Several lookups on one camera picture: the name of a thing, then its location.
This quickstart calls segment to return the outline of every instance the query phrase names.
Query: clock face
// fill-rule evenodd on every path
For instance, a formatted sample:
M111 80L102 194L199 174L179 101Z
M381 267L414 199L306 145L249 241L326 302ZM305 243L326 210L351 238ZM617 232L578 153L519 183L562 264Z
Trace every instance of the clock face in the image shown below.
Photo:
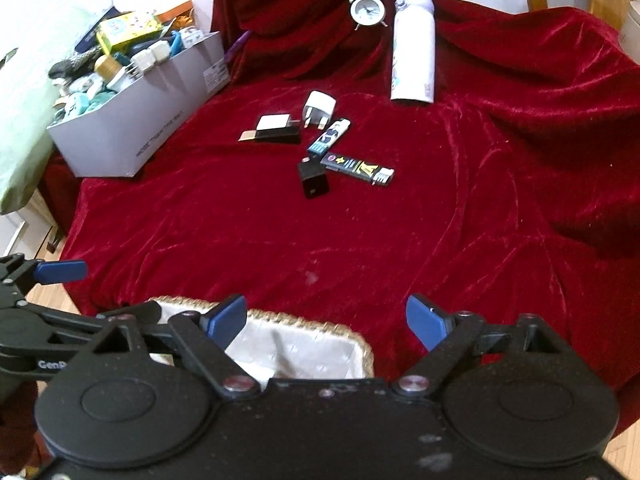
M355 0L351 4L351 17L359 25L375 25L385 17L385 6L380 0Z

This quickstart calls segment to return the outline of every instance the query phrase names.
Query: thermos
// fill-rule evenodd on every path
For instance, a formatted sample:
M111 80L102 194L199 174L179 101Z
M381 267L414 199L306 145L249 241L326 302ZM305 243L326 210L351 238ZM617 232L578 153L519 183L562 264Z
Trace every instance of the thermos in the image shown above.
M431 0L396 0L391 98L433 103L435 22Z

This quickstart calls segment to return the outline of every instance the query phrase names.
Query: wooden floor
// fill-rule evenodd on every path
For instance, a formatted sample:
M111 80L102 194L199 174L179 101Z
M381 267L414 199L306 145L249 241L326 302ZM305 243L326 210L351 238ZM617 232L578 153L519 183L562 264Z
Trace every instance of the wooden floor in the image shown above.
M38 257L46 260L57 260L60 257L62 245L60 244L55 254L50 254L43 249L38 254ZM66 310L67 312L78 312L62 285L37 285L27 298L31 302L40 305ZM640 422L636 422L631 428L609 443L605 458L629 479L640 480Z

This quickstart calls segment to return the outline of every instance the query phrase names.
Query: purple ribbon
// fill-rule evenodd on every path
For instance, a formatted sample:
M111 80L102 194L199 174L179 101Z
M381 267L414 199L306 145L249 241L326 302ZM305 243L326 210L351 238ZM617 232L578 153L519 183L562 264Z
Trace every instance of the purple ribbon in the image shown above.
M251 35L251 31L250 30L246 31L242 36L240 36L236 40L236 42L233 45L231 45L229 50L226 51L225 63L228 63L236 56L236 54L238 53L238 50L240 50L244 46L244 44L246 43L246 40L249 39L250 35Z

